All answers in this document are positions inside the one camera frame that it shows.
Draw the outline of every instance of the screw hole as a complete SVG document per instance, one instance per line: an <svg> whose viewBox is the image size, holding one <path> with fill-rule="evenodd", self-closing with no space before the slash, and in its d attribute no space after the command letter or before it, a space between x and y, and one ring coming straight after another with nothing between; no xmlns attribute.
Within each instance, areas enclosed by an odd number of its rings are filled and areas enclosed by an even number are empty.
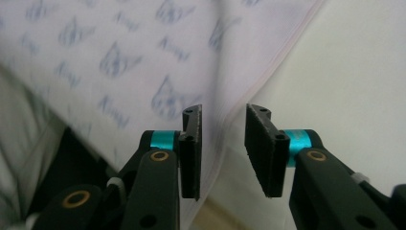
<svg viewBox="0 0 406 230"><path fill-rule="evenodd" d="M310 157L311 159L315 160L315 161L325 161L327 160L327 157L322 154L321 152L318 151L309 151L307 153L307 156Z"/></svg>
<svg viewBox="0 0 406 230"><path fill-rule="evenodd" d="M372 219L365 216L357 216L355 219L359 224L366 228L373 229L376 227L376 223Z"/></svg>
<svg viewBox="0 0 406 230"><path fill-rule="evenodd" d="M75 191L66 196L62 201L62 207L66 209L77 208L86 203L89 199L90 193L85 190Z"/></svg>
<svg viewBox="0 0 406 230"><path fill-rule="evenodd" d="M155 151L151 154L150 158L153 161L165 161L169 158L169 154L164 151Z"/></svg>
<svg viewBox="0 0 406 230"><path fill-rule="evenodd" d="M143 228L150 228L156 224L156 217L154 215L146 215L140 220L140 225Z"/></svg>

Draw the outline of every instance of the blue printed pattern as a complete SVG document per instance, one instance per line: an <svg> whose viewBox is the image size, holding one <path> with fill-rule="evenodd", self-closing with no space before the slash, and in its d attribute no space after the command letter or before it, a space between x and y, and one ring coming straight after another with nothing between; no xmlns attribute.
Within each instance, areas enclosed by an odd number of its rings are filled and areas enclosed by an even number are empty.
<svg viewBox="0 0 406 230"><path fill-rule="evenodd" d="M173 0L165 0L156 13L156 18L163 24L174 24L180 19L185 18L192 12L195 7L180 7Z"/></svg>
<svg viewBox="0 0 406 230"><path fill-rule="evenodd" d="M212 47L215 51L219 52L222 47L222 40L224 34L229 30L232 26L241 22L241 18L237 17L230 21L223 22L221 19L217 21L215 28L213 30L212 36L209 40L209 46Z"/></svg>
<svg viewBox="0 0 406 230"><path fill-rule="evenodd" d="M180 116L183 109L196 104L201 97L187 95L174 90L169 76L166 76L158 92L152 99L152 111L164 120L174 120Z"/></svg>
<svg viewBox="0 0 406 230"><path fill-rule="evenodd" d="M27 33L23 34L21 39L21 46L27 49L32 56L37 55L39 53L39 45L36 44Z"/></svg>
<svg viewBox="0 0 406 230"><path fill-rule="evenodd" d="M165 36L164 39L159 42L159 46L164 51L172 53L175 57L177 57L178 61L185 61L189 58L190 52L186 52L181 47L173 44L173 42Z"/></svg>
<svg viewBox="0 0 406 230"><path fill-rule="evenodd" d="M96 4L98 3L99 0L79 0L81 3L86 5L88 8L94 8L96 7Z"/></svg>
<svg viewBox="0 0 406 230"><path fill-rule="evenodd" d="M241 4L246 7L254 7L261 0L242 0Z"/></svg>
<svg viewBox="0 0 406 230"><path fill-rule="evenodd" d="M110 78L118 78L126 71L135 67L143 57L127 57L122 54L117 42L113 44L105 57L101 60L100 71Z"/></svg>
<svg viewBox="0 0 406 230"><path fill-rule="evenodd" d="M129 116L124 115L119 108L115 107L113 100L109 96L104 96L101 99L98 103L98 109L102 114L110 117L116 123L118 129L123 129L127 126Z"/></svg>
<svg viewBox="0 0 406 230"><path fill-rule="evenodd" d="M135 32L139 27L139 24L127 17L122 11L114 15L114 21L119 25L125 26L129 32Z"/></svg>
<svg viewBox="0 0 406 230"><path fill-rule="evenodd" d="M66 61L62 61L55 69L55 74L62 79L67 80L71 89L77 87L81 77L75 74L68 66Z"/></svg>
<svg viewBox="0 0 406 230"><path fill-rule="evenodd" d="M80 43L89 35L95 32L95 27L80 27L77 19L74 17L65 28L60 32L58 41L59 44L65 47L70 47Z"/></svg>
<svg viewBox="0 0 406 230"><path fill-rule="evenodd" d="M34 2L26 11L26 19L31 22L36 22L39 19L46 17L50 12L57 8L55 4L45 4L43 0Z"/></svg>

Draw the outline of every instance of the orange ring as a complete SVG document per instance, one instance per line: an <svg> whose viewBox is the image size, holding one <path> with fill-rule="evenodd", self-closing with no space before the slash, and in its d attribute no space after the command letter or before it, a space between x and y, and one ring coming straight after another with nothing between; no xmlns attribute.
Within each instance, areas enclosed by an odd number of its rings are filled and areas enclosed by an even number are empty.
<svg viewBox="0 0 406 230"><path fill-rule="evenodd" d="M69 199L71 199L73 196L77 196L77 195L83 195L83 198L74 203L69 201ZM77 208L77 207L81 206L82 204L84 204L89 198L90 198L89 192L87 192L85 190L75 191L63 199L62 207L67 208L67 209Z"/></svg>

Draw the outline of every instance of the cloth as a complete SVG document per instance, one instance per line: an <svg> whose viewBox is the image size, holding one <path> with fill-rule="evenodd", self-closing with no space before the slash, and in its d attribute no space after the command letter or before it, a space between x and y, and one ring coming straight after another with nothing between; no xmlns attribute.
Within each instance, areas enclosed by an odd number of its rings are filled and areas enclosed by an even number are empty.
<svg viewBox="0 0 406 230"><path fill-rule="evenodd" d="M0 68L0 229L25 229L34 191L56 154L65 124Z"/></svg>
<svg viewBox="0 0 406 230"><path fill-rule="evenodd" d="M117 170L146 129L203 104L202 199L236 111L271 76L321 0L0 1L0 63Z"/></svg>

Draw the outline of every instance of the gold ring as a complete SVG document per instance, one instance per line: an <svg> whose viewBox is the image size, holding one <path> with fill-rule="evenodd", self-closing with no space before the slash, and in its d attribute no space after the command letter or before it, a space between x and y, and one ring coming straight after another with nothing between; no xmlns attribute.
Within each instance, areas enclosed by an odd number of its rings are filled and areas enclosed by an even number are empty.
<svg viewBox="0 0 406 230"><path fill-rule="evenodd" d="M327 157L319 151L308 151L307 156L315 161L325 161Z"/></svg>
<svg viewBox="0 0 406 230"><path fill-rule="evenodd" d="M155 151L151 154L150 158L153 161L165 161L169 158L169 154L164 151Z"/></svg>
<svg viewBox="0 0 406 230"><path fill-rule="evenodd" d="M82 198L78 201L74 201L71 202L71 198L73 198L74 196L82 196ZM62 207L67 208L67 209L71 209L71 208L77 208L80 205L84 204L90 197L90 193L85 191L85 190L79 190L79 191L75 191L72 192L71 194L69 194L68 196L66 196L63 199L62 202Z"/></svg>

